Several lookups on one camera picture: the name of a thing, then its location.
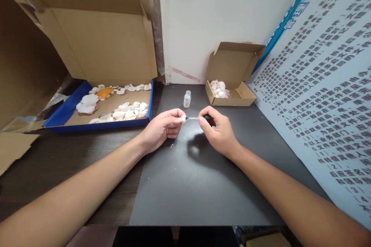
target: white wall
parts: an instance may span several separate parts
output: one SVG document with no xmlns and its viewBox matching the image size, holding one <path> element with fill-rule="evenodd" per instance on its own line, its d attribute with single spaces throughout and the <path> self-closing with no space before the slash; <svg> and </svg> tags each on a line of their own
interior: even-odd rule
<svg viewBox="0 0 371 247">
<path fill-rule="evenodd" d="M 208 56 L 220 41 L 266 44 L 293 1 L 161 0 L 166 81 L 204 84 Z"/>
</svg>

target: orange seashell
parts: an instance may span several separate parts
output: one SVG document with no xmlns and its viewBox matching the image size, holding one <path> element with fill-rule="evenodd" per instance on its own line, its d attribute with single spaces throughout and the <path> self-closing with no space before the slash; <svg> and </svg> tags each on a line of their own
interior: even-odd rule
<svg viewBox="0 0 371 247">
<path fill-rule="evenodd" d="M 97 92 L 97 96 L 99 99 L 108 98 L 112 91 L 113 91 L 113 88 L 104 88 Z"/>
</svg>

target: black mat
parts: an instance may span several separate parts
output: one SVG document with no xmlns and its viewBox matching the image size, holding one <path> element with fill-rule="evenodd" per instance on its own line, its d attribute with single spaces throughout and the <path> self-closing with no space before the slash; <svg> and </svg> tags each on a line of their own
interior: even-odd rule
<svg viewBox="0 0 371 247">
<path fill-rule="evenodd" d="M 190 108 L 183 97 L 191 90 Z M 197 117 L 209 104 L 201 85 L 170 85 L 158 112 L 182 108 Z M 238 141 L 329 200 L 260 110 L 215 107 L 227 115 Z M 176 140 L 167 140 L 145 162 L 130 225 L 280 225 L 282 219 L 250 180 L 217 153 L 197 120 L 188 120 Z"/>
</svg>

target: forearm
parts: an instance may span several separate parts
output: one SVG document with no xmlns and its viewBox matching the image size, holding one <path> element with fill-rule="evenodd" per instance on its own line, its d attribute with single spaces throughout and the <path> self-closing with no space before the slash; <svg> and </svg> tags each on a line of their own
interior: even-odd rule
<svg viewBox="0 0 371 247">
<path fill-rule="evenodd" d="M 53 188 L 0 224 L 0 245 L 64 246 L 143 155 L 133 139 Z"/>
<path fill-rule="evenodd" d="M 304 246 L 370 246 L 370 233 L 307 187 L 238 147 L 231 160 L 248 176 Z"/>
</svg>

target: person's left hand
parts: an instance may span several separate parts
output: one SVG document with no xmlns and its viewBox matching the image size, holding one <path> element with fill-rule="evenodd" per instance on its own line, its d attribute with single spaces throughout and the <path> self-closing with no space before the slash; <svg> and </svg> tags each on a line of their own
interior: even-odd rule
<svg viewBox="0 0 371 247">
<path fill-rule="evenodd" d="M 146 154 L 157 150 L 166 138 L 175 139 L 182 127 L 181 117 L 185 113 L 179 108 L 162 112 L 157 115 L 148 126 L 138 135 L 138 139 L 145 147 Z"/>
</svg>

